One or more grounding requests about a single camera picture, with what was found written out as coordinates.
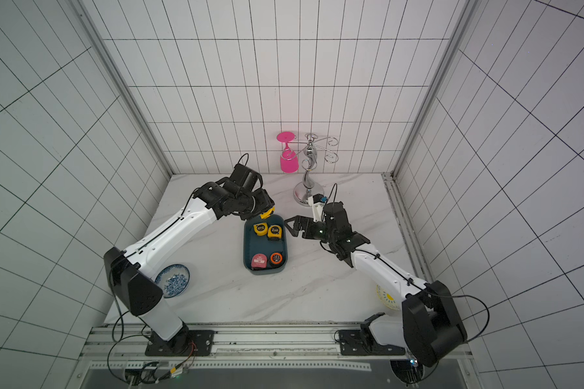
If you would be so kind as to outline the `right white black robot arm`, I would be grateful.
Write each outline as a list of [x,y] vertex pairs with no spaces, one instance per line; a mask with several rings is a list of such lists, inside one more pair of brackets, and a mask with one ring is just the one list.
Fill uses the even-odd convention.
[[362,272],[400,306],[397,317],[373,315],[361,324],[359,336],[369,354],[409,355],[432,367],[461,345],[472,342],[455,304],[458,297],[440,281],[428,282],[392,264],[356,232],[343,203],[316,205],[313,217],[285,220],[295,237],[316,240],[349,267]]

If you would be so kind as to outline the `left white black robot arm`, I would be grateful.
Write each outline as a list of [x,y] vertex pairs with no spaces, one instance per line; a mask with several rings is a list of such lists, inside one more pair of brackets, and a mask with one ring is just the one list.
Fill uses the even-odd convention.
[[196,188],[169,220],[125,249],[113,247],[103,256],[108,285],[118,304],[151,330],[152,345],[173,355],[191,347],[188,326],[164,297],[156,279],[172,254],[201,230],[223,217],[268,218],[275,203],[263,188],[261,174],[238,163],[228,177]]

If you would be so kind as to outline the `teal plastic storage box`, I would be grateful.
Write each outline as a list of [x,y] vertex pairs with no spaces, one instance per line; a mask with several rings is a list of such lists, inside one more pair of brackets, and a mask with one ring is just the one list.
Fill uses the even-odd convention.
[[[280,225],[283,230],[282,239],[278,241],[270,241],[266,236],[258,237],[253,230],[253,225],[257,223],[267,223],[269,225]],[[286,241],[286,230],[284,228],[283,218],[277,214],[273,214],[268,219],[262,220],[260,217],[255,217],[244,223],[243,227],[244,237],[243,237],[243,264],[248,269],[249,272],[254,274],[274,274],[281,272],[287,263],[288,251],[287,251],[287,241]],[[273,267],[270,262],[266,269],[259,271],[251,270],[251,258],[255,254],[265,254],[268,259],[272,253],[280,252],[284,256],[284,262],[279,267]]]

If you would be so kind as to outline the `yellow tape measure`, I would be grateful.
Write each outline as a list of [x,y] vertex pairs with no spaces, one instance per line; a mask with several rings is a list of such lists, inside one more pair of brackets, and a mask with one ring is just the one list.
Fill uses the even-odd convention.
[[283,230],[280,225],[269,225],[267,231],[267,238],[270,241],[278,241],[282,239]]
[[253,230],[258,237],[263,237],[268,234],[269,227],[267,223],[257,223],[253,225]]
[[275,212],[275,207],[271,207],[271,209],[267,210],[266,212],[263,212],[260,214],[260,218],[262,220],[268,219],[269,217],[272,216],[272,214],[274,214]]

